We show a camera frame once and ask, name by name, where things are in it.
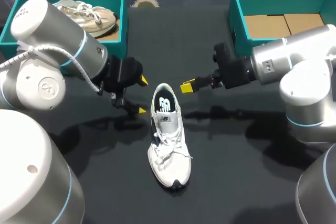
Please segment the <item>cardboard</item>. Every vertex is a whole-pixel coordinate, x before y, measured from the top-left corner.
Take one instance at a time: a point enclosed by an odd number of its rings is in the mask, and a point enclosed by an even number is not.
[[[106,40],[119,40],[119,23],[120,23],[120,20],[118,19],[117,20],[118,27],[117,27],[116,31],[113,34],[110,34],[110,35],[105,36],[105,37],[101,37],[98,40],[99,41],[102,41],[102,40],[103,41],[106,41]]]
[[[312,28],[324,26],[319,13],[284,14],[284,16],[292,35]]]
[[[283,15],[254,15],[245,16],[244,18],[251,39],[282,38],[290,36],[290,31]]]

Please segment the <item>shoe tongue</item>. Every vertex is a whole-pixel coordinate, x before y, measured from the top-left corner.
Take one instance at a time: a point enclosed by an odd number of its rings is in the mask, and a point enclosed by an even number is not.
[[[179,128],[177,112],[156,112],[157,124],[161,132],[164,134],[172,134]]]
[[[77,3],[76,1],[73,1],[73,0],[60,0],[57,3],[54,3],[53,5],[56,6],[56,7],[64,6],[64,7],[68,7],[68,8],[77,8],[79,3]]]

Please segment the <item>shoe insole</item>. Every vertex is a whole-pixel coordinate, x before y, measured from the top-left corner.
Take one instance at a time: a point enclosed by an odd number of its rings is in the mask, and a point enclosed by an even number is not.
[[[174,112],[176,110],[174,96],[168,90],[160,90],[154,99],[155,111]]]

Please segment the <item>blue ring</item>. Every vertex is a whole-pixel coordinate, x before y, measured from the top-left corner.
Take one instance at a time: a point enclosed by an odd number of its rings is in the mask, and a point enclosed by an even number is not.
[[[336,204],[336,197],[334,195],[334,193],[331,190],[329,181],[328,181],[328,177],[327,177],[327,156],[329,154],[329,151],[331,150],[331,148],[333,148],[335,145],[333,145],[332,147],[330,147],[330,149],[327,151],[324,160],[323,160],[323,176],[324,176],[324,181],[325,184],[327,186],[328,192],[330,193],[331,198],[333,199],[334,203]]]
[[[321,124],[324,123],[324,121],[319,122],[319,123],[314,123],[314,124],[300,124],[300,123],[296,123],[294,121],[292,121],[291,119],[289,119],[289,117],[286,115],[287,119],[289,122],[291,122],[292,124],[296,125],[296,126],[300,126],[300,127],[314,127],[314,126],[319,126]]]
[[[84,44],[85,44],[85,42],[86,42],[86,39],[87,39],[87,36],[86,36],[86,32],[84,31],[84,37],[83,37],[83,40],[82,40],[82,42],[81,42],[81,44],[80,44],[80,46],[79,46],[79,49],[78,49],[78,51],[75,53],[75,55],[74,55],[74,58],[76,59],[76,57],[79,55],[79,53],[82,51],[82,49],[83,49],[83,47],[84,47]],[[61,67],[64,67],[64,66],[66,66],[66,65],[68,65],[68,64],[70,64],[71,63],[71,60],[68,60],[67,62],[65,62],[65,63],[63,63],[63,64],[61,64]]]
[[[67,207],[68,203],[69,203],[69,199],[70,199],[70,194],[71,194],[71,189],[72,189],[72,177],[71,177],[71,171],[70,171],[70,167],[68,166],[69,169],[69,174],[70,174],[70,185],[69,185],[69,193],[68,193],[68,198],[64,203],[64,206],[61,210],[61,212],[59,213],[59,215],[56,217],[56,219],[52,222],[52,224],[56,224],[56,222],[59,220],[59,218],[62,216],[65,208]]]

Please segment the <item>black table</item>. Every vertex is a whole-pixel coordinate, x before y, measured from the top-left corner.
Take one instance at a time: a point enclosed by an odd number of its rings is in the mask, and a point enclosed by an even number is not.
[[[176,91],[193,156],[188,186],[164,190],[149,166],[149,114],[128,120],[78,79],[67,78],[63,103],[27,112],[64,153],[86,199],[84,224],[300,223],[295,187],[314,161],[288,136],[278,83],[182,95],[179,85],[211,73],[213,46],[230,36],[227,7],[129,10],[129,56],[149,86],[127,97],[149,107],[161,82]]]

